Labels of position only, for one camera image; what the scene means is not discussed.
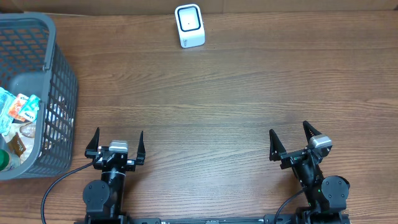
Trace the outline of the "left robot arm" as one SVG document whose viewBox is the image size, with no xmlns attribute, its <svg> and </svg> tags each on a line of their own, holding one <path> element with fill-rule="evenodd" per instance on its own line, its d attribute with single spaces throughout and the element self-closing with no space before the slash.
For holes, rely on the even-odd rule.
<svg viewBox="0 0 398 224">
<path fill-rule="evenodd" d="M 97 129 L 85 149 L 85 156 L 93 160 L 92 166 L 101 171 L 101 178 L 93 180 L 83 190 L 86 205 L 85 223 L 132 223 L 132 218 L 122 211 L 127 172 L 142 166 L 146 157 L 143 134 L 140 134 L 135 159 L 128 158 L 128 142 L 113 140 L 100 146 Z"/>
</svg>

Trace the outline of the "teal tissue pack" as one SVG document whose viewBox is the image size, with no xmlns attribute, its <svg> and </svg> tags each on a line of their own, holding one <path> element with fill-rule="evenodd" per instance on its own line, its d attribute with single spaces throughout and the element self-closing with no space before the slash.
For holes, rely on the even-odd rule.
<svg viewBox="0 0 398 224">
<path fill-rule="evenodd" d="M 40 98 L 36 95 L 31 95 L 23 107 L 20 109 L 18 115 L 29 120 L 35 121 L 37 113 L 40 109 Z"/>
</svg>

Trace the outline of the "teal wet wipes pack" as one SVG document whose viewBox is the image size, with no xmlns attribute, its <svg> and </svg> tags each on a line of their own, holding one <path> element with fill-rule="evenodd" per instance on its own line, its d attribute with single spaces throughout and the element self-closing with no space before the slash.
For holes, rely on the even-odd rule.
<svg viewBox="0 0 398 224">
<path fill-rule="evenodd" d="M 8 115 L 8 111 L 15 100 L 15 96 L 1 87 L 1 134 L 7 133 L 14 118 Z"/>
</svg>

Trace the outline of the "orange tissue pack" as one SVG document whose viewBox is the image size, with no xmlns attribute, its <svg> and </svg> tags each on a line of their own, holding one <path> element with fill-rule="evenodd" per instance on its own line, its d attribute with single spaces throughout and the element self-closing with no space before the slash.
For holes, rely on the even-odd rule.
<svg viewBox="0 0 398 224">
<path fill-rule="evenodd" d="M 23 95 L 22 93 L 18 94 L 16 98 L 11 103 L 11 106 L 7 112 L 7 114 L 18 120 L 18 121 L 25 121 L 25 118 L 19 115 L 20 110 L 26 104 L 27 100 L 29 99 L 28 96 Z"/>
</svg>

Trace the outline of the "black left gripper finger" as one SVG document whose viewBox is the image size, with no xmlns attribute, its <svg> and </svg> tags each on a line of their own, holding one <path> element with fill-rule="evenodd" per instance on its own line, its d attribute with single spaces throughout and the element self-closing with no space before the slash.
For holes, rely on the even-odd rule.
<svg viewBox="0 0 398 224">
<path fill-rule="evenodd" d="M 97 151 L 100 138 L 100 128 L 97 127 L 94 136 L 86 147 L 86 151 Z"/>
<path fill-rule="evenodd" d="M 137 155 L 145 155 L 145 154 L 146 154 L 146 150 L 145 150 L 145 146 L 144 146 L 144 132 L 141 131 L 140 138 L 139 138 L 139 145 L 137 148 Z"/>
</svg>

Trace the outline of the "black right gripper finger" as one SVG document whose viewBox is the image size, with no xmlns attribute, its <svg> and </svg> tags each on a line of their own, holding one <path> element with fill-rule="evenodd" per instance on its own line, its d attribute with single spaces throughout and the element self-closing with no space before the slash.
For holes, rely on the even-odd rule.
<svg viewBox="0 0 398 224">
<path fill-rule="evenodd" d="M 303 129 L 309 144 L 314 144 L 322 133 L 315 129 L 308 121 L 303 122 Z"/>
<path fill-rule="evenodd" d="M 269 130 L 270 137 L 270 155 L 271 156 L 281 156 L 286 154 L 285 147 L 278 138 L 276 132 L 273 129 Z"/>
</svg>

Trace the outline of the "clear bagged bread snack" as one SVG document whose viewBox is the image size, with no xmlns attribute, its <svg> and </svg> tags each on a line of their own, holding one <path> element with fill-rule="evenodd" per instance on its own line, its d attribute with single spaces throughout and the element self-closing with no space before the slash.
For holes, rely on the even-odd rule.
<svg viewBox="0 0 398 224">
<path fill-rule="evenodd" d="M 21 163 L 25 162 L 30 156 L 35 142 L 35 123 L 13 123 L 9 132 L 9 137 L 12 138 L 15 133 L 19 134 L 26 147 L 26 151 L 21 155 Z"/>
</svg>

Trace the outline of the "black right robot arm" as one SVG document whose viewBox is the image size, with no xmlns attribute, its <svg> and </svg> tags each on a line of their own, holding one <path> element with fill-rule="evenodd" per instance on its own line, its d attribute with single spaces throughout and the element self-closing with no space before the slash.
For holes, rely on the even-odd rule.
<svg viewBox="0 0 398 224">
<path fill-rule="evenodd" d="M 349 216 L 342 214 L 346 210 L 350 183 L 338 175 L 323 176 L 319 166 L 332 149 L 332 140 L 315 129 L 308 121 L 303 122 L 307 145 L 298 151 L 287 152 L 278 135 L 269 130 L 270 161 L 280 161 L 281 169 L 291 168 L 302 189 L 288 198 L 275 215 L 265 217 L 273 223 L 349 223 Z M 304 194 L 308 205 L 299 207 L 295 213 L 284 218 L 284 207 L 300 194 Z"/>
</svg>

